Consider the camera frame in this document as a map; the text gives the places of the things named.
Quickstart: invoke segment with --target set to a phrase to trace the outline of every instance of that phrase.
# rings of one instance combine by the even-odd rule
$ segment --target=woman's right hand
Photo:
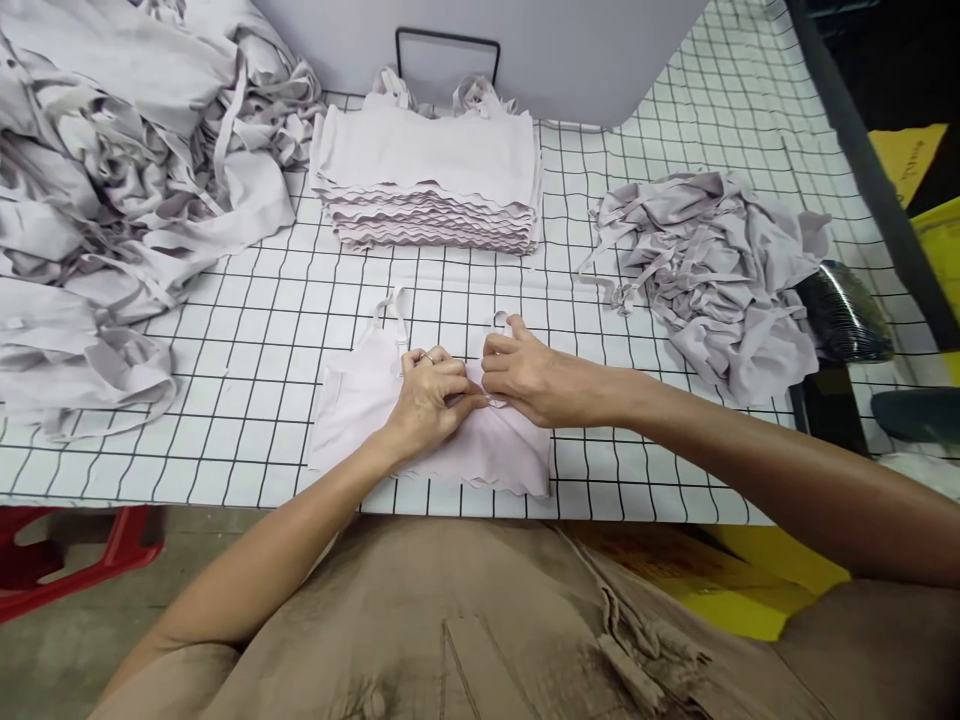
[[[636,370],[597,365],[552,350],[519,315],[507,318],[513,337],[488,335],[483,346],[483,386],[540,427],[617,425],[634,382],[655,382]]]

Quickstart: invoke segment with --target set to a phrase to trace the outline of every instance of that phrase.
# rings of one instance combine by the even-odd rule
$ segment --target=yellow sign
[[[887,177],[897,188],[901,207],[906,208],[917,194],[920,181],[930,168],[937,146],[947,131],[946,125],[870,133],[873,149]]]

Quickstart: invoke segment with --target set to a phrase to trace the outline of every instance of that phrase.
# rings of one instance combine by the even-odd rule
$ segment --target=black grid line
[[[360,103],[337,93],[328,93],[327,100],[346,111]],[[373,305],[397,283],[411,289],[412,342],[450,338],[459,345],[462,338],[462,346],[447,349],[467,360],[475,356],[471,343],[489,320],[481,308],[522,310],[528,327],[551,345],[646,371],[742,409],[719,389],[703,390],[689,366],[676,360],[662,324],[642,299],[631,318],[613,319],[599,289],[578,284],[572,275],[593,244],[587,210],[605,192],[688,169],[736,170],[763,194],[833,216],[830,257],[852,267],[878,297],[900,353],[893,363],[851,368],[870,451],[910,449],[957,460],[942,448],[891,441],[870,416],[869,398],[876,392],[949,378],[937,366],[926,323],[897,279],[859,196],[782,0],[708,5],[620,127],[584,133],[537,123],[536,131],[544,164],[544,238],[540,250],[522,261],[453,248],[345,250],[305,173],[287,173],[294,226],[224,258],[196,280],[195,295],[184,306],[144,323],[146,334],[168,343],[177,361],[180,389],[171,411],[130,433],[72,443],[62,451],[36,429],[13,427],[0,417],[0,466],[11,473],[0,479],[0,502],[212,498],[216,503],[219,498],[220,504],[262,506],[276,497],[267,483],[280,471],[285,478],[296,475],[292,491],[299,492],[316,480],[302,465],[322,382],[314,365],[349,352]],[[611,250],[598,261],[597,274],[622,276],[625,252],[626,247]],[[790,427],[789,408],[781,397],[748,412]],[[103,426],[146,412],[80,411],[71,424]],[[254,429],[264,430],[263,441],[241,448],[244,431]],[[301,432],[304,448],[294,453],[285,433]],[[386,480],[361,509],[744,522],[739,511],[727,517],[738,507],[735,491],[705,473],[690,475],[685,464],[664,453],[623,431],[557,431],[551,452],[554,496],[546,501],[501,502],[493,493],[461,487],[459,499],[445,495],[447,505],[441,507],[441,483],[427,480],[424,488],[401,478]],[[665,461],[672,469],[651,477]],[[769,522],[740,501],[748,524]]]

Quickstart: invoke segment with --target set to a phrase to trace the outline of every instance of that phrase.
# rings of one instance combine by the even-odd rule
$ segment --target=yellow paper
[[[947,131],[946,125],[870,133],[873,149],[887,177],[897,188],[901,207],[906,208],[917,194],[920,181],[930,169],[937,146]]]
[[[928,210],[911,222],[953,314],[960,321],[960,198]],[[943,357],[953,384],[960,387],[960,352]]]

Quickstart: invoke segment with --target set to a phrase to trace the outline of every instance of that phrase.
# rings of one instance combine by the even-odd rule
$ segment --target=grid table surface
[[[330,93],[355,110],[361,99]],[[792,427],[786,396],[758,407],[704,383],[641,303],[623,318],[572,270],[589,254],[588,210],[608,190],[680,171],[733,169],[762,194],[833,216],[830,257],[854,268],[893,323],[900,355],[851,368],[871,452],[939,446],[892,441],[870,397],[949,384],[917,304],[901,285],[830,128],[781,0],[714,0],[637,112],[603,133],[538,124],[544,166],[540,250],[519,259],[459,248],[391,247],[364,254],[335,239],[303,172],[287,173],[296,223],[223,258],[182,307],[142,324],[168,342],[180,386],[159,420],[66,449],[37,428],[0,419],[0,502],[131,502],[275,507],[317,479],[305,447],[320,369],[348,353],[390,287],[403,284],[413,347],[477,357],[496,310],[519,312],[551,347],[644,370],[713,402]],[[597,263],[620,276],[628,243]],[[74,431],[129,413],[83,411]],[[400,477],[364,501],[374,513],[768,524],[750,502],[695,465],[631,432],[560,430],[546,500]]]

